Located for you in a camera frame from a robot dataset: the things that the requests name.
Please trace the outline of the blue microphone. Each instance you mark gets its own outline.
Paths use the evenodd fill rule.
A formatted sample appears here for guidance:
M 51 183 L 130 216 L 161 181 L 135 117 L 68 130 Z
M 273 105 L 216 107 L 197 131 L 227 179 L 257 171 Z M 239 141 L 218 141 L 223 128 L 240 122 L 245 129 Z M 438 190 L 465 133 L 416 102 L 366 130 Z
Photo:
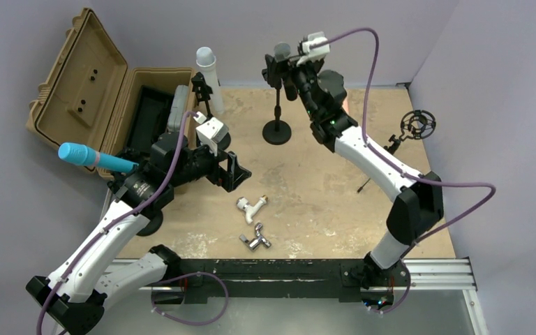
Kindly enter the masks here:
M 109 154 L 104 154 L 85 144 L 65 142 L 58 149 L 58 157 L 67 163 L 84 166 L 103 168 L 112 172 L 128 173 L 137 163 Z

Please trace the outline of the black tripod shock-mount stand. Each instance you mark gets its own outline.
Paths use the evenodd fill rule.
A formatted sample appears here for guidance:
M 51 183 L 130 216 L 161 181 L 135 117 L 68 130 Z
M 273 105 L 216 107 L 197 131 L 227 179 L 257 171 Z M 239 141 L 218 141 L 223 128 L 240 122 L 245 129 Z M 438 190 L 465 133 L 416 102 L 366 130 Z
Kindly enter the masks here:
M 435 116 L 426 110 L 413 110 L 406 113 L 400 122 L 400 135 L 392 135 L 389 144 L 383 149 L 394 155 L 405 140 L 423 140 L 430 137 L 437 126 Z

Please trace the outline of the black microphone silver grille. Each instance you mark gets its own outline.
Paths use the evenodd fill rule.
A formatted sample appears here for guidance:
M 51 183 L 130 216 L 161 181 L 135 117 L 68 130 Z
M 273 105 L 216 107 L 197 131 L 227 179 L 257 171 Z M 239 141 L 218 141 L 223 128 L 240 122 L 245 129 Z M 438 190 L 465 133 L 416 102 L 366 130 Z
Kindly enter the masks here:
M 290 76 L 291 49 L 287 43 L 280 42 L 274 46 L 274 58 L 276 62 L 276 75 L 281 80 L 285 89 L 285 96 L 289 101 L 295 101 L 298 97 L 297 89 Z

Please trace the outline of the grey device in case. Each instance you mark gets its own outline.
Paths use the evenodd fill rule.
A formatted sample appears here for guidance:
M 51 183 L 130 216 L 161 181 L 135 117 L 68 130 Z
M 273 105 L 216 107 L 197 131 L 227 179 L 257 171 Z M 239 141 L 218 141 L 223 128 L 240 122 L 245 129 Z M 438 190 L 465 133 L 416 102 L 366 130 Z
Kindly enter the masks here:
M 174 91 L 170 114 L 167 119 L 166 131 L 168 133 L 179 132 L 182 117 L 187 110 L 190 89 L 186 85 L 178 85 Z

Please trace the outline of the tan plastic hard case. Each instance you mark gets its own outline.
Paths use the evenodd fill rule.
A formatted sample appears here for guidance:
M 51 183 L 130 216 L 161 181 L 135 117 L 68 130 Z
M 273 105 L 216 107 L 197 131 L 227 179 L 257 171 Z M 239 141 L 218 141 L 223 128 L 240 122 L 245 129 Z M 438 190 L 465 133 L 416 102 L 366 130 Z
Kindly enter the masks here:
M 64 142 L 116 155 L 125 148 L 148 153 L 166 131 L 176 89 L 196 104 L 191 67 L 135 67 L 113 43 L 95 12 L 83 8 L 38 97 L 29 105 L 28 131 L 57 150 Z

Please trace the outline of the pink microphone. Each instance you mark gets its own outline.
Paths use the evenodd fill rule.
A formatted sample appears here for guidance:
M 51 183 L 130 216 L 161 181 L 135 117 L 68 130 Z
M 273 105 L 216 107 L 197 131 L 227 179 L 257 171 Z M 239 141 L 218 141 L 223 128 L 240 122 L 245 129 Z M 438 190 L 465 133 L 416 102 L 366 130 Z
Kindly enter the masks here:
M 342 102 L 342 108 L 344 109 L 344 111 L 349 114 L 350 113 L 350 110 L 349 110 L 349 105 L 348 105 L 348 100 L 347 99 L 344 99 L 343 102 Z

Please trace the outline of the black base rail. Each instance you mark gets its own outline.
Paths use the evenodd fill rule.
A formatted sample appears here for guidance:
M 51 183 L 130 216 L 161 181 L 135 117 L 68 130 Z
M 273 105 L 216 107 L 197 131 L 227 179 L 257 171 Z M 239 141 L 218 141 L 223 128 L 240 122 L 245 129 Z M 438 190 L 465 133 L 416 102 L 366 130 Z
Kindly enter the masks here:
M 355 274 L 364 259 L 181 259 L 173 260 L 164 279 L 193 273 L 173 283 L 186 291 L 187 304 L 203 304 L 210 297 L 336 299 L 360 302 L 411 290 L 475 290 L 467 259 L 404 260 L 390 269 L 390 283 L 364 288 Z

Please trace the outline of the white microphone grey head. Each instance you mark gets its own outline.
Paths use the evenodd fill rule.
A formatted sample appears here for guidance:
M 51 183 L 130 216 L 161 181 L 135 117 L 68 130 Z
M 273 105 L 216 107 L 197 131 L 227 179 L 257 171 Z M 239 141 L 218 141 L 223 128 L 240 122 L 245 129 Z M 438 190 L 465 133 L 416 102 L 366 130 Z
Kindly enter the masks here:
M 196 64 L 204 80 L 211 89 L 210 98 L 216 114 L 223 114 L 225 106 L 216 72 L 216 56 L 210 47 L 200 47 L 196 51 Z

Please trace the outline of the white plastic tap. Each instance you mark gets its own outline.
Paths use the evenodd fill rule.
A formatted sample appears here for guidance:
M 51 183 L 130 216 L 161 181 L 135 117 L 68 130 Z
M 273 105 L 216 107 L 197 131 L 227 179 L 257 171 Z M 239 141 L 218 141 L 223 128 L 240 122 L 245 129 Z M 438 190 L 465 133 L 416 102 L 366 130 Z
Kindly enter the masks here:
M 244 220 L 246 224 L 250 225 L 253 223 L 253 217 L 256 215 L 259 210 L 268 203 L 268 197 L 262 195 L 258 198 L 258 201 L 255 204 L 251 204 L 249 200 L 245 197 L 240 197 L 236 201 L 236 206 L 239 210 L 243 212 Z

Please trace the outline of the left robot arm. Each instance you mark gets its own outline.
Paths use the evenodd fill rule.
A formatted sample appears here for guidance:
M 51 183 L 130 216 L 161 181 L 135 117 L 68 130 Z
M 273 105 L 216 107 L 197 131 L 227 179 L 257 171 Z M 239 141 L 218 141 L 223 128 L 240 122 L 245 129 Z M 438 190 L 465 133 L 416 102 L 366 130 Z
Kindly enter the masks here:
M 51 317 L 63 334 L 88 334 L 106 310 L 146 285 L 176 283 L 186 289 L 190 275 L 181 258 L 162 244 L 127 267 L 114 272 L 107 268 L 174 200 L 176 187 L 207 179 L 231 192 L 251 177 L 235 152 L 213 140 L 189 149 L 181 133 L 166 133 L 148 152 L 127 149 L 121 157 L 136 158 L 137 164 L 127 171 L 113 170 L 108 186 L 114 199 L 100 222 L 62 265 L 47 276 L 34 276 L 26 286 L 41 307 L 40 316 Z

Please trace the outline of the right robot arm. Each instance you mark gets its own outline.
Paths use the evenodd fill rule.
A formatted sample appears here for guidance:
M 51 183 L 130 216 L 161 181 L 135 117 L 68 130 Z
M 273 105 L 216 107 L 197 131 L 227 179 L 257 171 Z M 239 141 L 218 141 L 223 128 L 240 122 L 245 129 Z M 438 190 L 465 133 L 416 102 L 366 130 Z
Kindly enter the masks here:
M 388 284 L 404 253 L 444 216 L 440 177 L 405 165 L 368 138 L 342 106 L 343 76 L 321 66 L 321 61 L 289 61 L 285 84 L 296 89 L 316 141 L 359 168 L 392 202 L 386 232 L 355 274 L 364 288 Z

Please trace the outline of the chrome metal faucet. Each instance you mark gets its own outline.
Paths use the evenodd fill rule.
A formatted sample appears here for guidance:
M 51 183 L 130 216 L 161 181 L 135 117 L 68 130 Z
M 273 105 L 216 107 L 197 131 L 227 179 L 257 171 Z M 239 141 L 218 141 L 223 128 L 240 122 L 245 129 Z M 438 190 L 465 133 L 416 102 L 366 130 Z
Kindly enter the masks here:
M 262 229 L 264 225 L 261 222 L 258 222 L 254 226 L 255 236 L 252 239 L 246 238 L 244 234 L 239 236 L 239 239 L 246 245 L 250 251 L 255 251 L 259 246 L 264 246 L 265 248 L 271 247 L 271 242 L 262 234 Z

